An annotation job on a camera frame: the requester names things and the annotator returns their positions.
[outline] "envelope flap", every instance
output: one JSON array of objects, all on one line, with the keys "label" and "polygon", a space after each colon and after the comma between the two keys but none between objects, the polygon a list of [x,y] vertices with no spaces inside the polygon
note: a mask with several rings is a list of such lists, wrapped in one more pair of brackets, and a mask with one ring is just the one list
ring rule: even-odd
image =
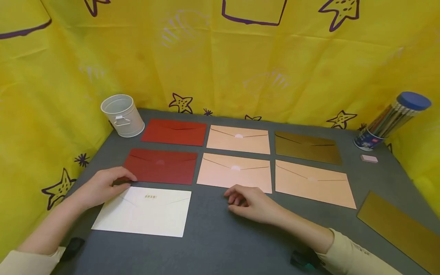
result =
[{"label": "envelope flap", "polygon": [[268,131],[266,130],[257,130],[257,129],[247,129],[247,128],[236,128],[236,127],[226,127],[226,126],[218,126],[211,125],[211,130],[218,131],[224,133],[229,136],[234,136],[237,138],[246,138],[246,137],[254,137],[254,136],[267,136]]},{"label": "envelope flap", "polygon": [[134,206],[158,207],[160,211],[163,207],[180,207],[179,202],[184,202],[191,198],[191,191],[165,190],[155,188],[130,187],[119,197]]},{"label": "envelope flap", "polygon": [[311,181],[332,181],[332,180],[347,180],[347,174],[300,165],[286,161],[275,161],[275,165],[281,169],[287,170],[293,174],[304,177]]},{"label": "envelope flap", "polygon": [[294,143],[310,145],[310,146],[319,146],[319,145],[336,145],[336,142],[331,139],[323,139],[314,136],[304,136],[304,135],[296,135],[287,132],[275,132],[275,138],[283,138],[293,141]]},{"label": "envelope flap", "polygon": [[254,159],[254,158],[239,158],[239,157],[204,153],[203,159],[211,163],[221,165],[226,169],[232,169],[237,171],[256,169],[256,168],[270,168],[270,161]]},{"label": "envelope flap", "polygon": [[129,155],[138,159],[163,165],[166,163],[176,163],[180,161],[197,159],[197,153],[156,151],[139,148],[131,149]]},{"label": "envelope flap", "polygon": [[204,123],[166,120],[166,119],[151,119],[149,125],[172,129],[172,130],[189,130],[189,129],[199,129],[206,127],[206,124]]}]

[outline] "yellow backdrop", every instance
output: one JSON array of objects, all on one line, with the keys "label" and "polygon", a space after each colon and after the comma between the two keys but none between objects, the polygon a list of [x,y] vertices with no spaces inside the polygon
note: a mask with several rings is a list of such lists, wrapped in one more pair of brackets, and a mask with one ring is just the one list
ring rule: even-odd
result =
[{"label": "yellow backdrop", "polygon": [[99,105],[116,93],[151,109],[358,129],[419,92],[433,106],[387,143],[440,214],[439,12],[436,0],[2,3],[0,258],[99,149],[111,130]]}]

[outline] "gold envelope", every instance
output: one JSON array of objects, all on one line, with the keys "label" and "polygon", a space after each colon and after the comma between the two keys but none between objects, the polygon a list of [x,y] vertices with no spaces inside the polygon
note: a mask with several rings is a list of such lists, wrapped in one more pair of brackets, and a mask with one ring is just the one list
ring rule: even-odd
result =
[{"label": "gold envelope", "polygon": [[277,155],[342,165],[342,159],[334,140],[314,136],[275,132]]},{"label": "gold envelope", "polygon": [[440,236],[370,192],[358,218],[431,274],[440,274]]},{"label": "gold envelope", "polygon": [[207,148],[270,154],[266,130],[211,125]]},{"label": "gold envelope", "polygon": [[356,209],[344,173],[275,160],[275,191]]},{"label": "gold envelope", "polygon": [[197,184],[224,188],[240,184],[272,194],[270,161],[204,153]]}]

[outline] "eraser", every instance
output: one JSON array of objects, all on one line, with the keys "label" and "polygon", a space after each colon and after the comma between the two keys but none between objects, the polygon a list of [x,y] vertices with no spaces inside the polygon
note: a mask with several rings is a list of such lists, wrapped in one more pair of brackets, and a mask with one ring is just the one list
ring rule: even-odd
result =
[{"label": "eraser", "polygon": [[372,163],[377,163],[378,162],[378,158],[377,157],[373,157],[373,156],[361,155],[360,158],[363,161],[366,161],[366,162],[372,162]]}]

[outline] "pink envelope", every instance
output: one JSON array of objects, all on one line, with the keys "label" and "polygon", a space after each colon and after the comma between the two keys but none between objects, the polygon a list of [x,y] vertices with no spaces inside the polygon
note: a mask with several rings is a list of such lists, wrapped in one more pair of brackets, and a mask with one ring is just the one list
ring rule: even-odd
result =
[{"label": "pink envelope", "polygon": [[224,188],[240,184],[272,194],[270,161],[204,153],[197,184]]},{"label": "pink envelope", "polygon": [[270,154],[266,130],[211,125],[207,148]]},{"label": "pink envelope", "polygon": [[275,191],[356,209],[344,173],[275,160]]}]

